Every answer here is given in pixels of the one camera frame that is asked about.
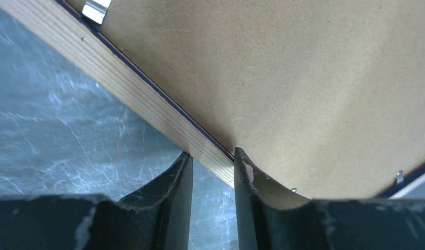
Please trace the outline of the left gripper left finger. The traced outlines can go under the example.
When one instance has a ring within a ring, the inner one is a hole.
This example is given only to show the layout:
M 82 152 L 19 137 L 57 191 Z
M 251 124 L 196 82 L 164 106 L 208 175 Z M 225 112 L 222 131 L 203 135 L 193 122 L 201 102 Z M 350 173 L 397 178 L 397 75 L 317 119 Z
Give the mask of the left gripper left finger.
M 0 196 L 0 249 L 187 249 L 193 159 L 182 153 L 115 202 L 101 194 Z

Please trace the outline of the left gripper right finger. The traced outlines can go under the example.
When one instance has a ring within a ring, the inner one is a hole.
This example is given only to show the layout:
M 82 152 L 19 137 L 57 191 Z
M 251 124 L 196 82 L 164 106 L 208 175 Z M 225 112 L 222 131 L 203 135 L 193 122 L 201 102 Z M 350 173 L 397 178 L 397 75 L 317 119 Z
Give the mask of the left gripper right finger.
M 234 151 L 240 249 L 425 249 L 425 199 L 309 199 Z

